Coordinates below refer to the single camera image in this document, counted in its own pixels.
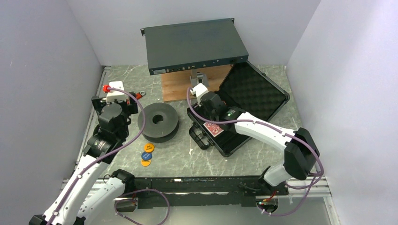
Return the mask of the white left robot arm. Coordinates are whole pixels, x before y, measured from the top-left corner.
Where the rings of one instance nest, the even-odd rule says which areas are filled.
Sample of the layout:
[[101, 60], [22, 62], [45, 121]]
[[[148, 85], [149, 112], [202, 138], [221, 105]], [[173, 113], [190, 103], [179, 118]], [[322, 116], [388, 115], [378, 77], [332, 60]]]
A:
[[106, 98], [92, 97], [98, 115], [98, 126], [84, 147], [80, 161], [54, 203], [43, 213], [34, 215], [30, 225], [88, 225], [100, 210], [100, 204], [119, 195], [134, 193], [134, 175], [122, 169], [111, 175], [104, 187], [88, 197], [97, 178], [114, 157], [132, 144], [142, 131], [127, 141], [130, 116], [142, 108], [136, 93], [111, 88]]

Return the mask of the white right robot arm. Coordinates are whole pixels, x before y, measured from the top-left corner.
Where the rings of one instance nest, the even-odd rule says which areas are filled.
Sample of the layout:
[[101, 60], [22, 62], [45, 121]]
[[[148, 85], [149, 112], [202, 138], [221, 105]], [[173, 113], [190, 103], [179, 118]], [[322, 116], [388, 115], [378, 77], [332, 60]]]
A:
[[309, 185], [294, 187], [294, 189], [310, 188], [324, 174], [324, 167], [315, 143], [310, 133], [302, 127], [297, 131], [278, 127], [254, 117], [249, 112], [241, 112], [233, 108], [228, 109], [225, 115], [237, 116], [236, 120], [211, 121], [198, 114], [192, 106], [189, 109], [205, 123], [217, 125], [223, 134], [230, 132], [249, 136], [284, 152], [283, 161], [277, 165], [268, 166], [259, 178], [259, 190], [265, 195], [271, 194], [278, 185], [291, 178], [306, 180], [311, 174], [315, 180]]

